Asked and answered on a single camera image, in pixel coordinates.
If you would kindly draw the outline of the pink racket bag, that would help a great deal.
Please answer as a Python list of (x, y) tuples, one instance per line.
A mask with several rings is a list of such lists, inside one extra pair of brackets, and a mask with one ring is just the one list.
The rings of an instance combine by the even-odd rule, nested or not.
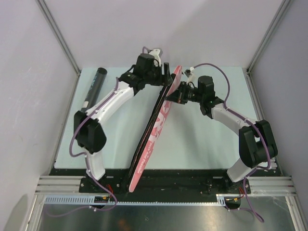
[(166, 100), (166, 97), (172, 94), (180, 85), (182, 76), (182, 66), (176, 66), (171, 75), (172, 83), (168, 87), (163, 87), (159, 93), (157, 101), (154, 105), (152, 114), (147, 123), (146, 129), (137, 145), (134, 156), (126, 175), (125, 186), (129, 193), (134, 192), (143, 171), (151, 157), (154, 145), (161, 134), (165, 120), (169, 114), (171, 102)]

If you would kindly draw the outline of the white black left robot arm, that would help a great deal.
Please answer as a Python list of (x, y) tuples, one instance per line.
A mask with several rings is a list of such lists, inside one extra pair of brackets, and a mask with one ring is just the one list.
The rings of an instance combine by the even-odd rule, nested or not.
[(101, 150), (107, 138), (103, 124), (126, 101), (134, 97), (146, 85), (164, 86), (171, 79), (169, 70), (162, 71), (162, 51), (154, 48), (147, 53), (141, 53), (132, 67), (116, 78), (114, 88), (97, 104), (85, 112), (77, 111), (74, 115), (74, 134), (70, 142), (69, 153), (72, 157), (73, 143), (76, 141), (83, 149), (87, 174), (91, 177), (89, 186), (95, 192), (102, 192), (106, 188)]

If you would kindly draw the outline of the black shuttlecock tube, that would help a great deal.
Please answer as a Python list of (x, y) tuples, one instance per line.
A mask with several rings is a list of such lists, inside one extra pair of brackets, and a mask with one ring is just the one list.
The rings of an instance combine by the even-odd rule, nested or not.
[(107, 75), (107, 70), (105, 68), (100, 67), (97, 69), (97, 72), (92, 80), (86, 98), (84, 100), (84, 103), (81, 107), (82, 112), (87, 111), (96, 104), (104, 80), (106, 78), (106, 75)]

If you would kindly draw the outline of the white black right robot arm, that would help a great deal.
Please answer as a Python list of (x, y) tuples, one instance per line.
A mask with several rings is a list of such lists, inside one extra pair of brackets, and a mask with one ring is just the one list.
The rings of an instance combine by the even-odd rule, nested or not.
[(167, 96), (167, 100), (186, 104), (195, 102), (200, 105), (201, 113), (218, 121), (233, 131), (239, 138), (239, 159), (227, 170), (227, 178), (222, 181), (222, 188), (233, 193), (243, 180), (262, 163), (270, 168), (271, 159), (278, 154), (278, 148), (270, 126), (266, 120), (251, 120), (232, 110), (216, 96), (214, 82), (210, 76), (198, 78), (197, 86), (182, 81), (178, 88)]

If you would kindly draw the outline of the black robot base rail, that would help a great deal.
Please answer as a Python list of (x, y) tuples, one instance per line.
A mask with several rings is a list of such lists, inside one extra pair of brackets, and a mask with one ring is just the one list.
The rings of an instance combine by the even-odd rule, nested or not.
[(277, 176), (257, 171), (246, 181), (232, 183), (226, 170), (146, 169), (133, 192), (128, 190), (128, 170), (108, 169), (97, 183), (83, 169), (53, 169), (52, 177), (81, 177), (79, 193), (98, 194), (96, 202), (107, 199), (118, 203), (196, 204), (217, 202), (219, 194), (238, 197), (246, 190), (252, 193), (258, 180), (269, 181)]

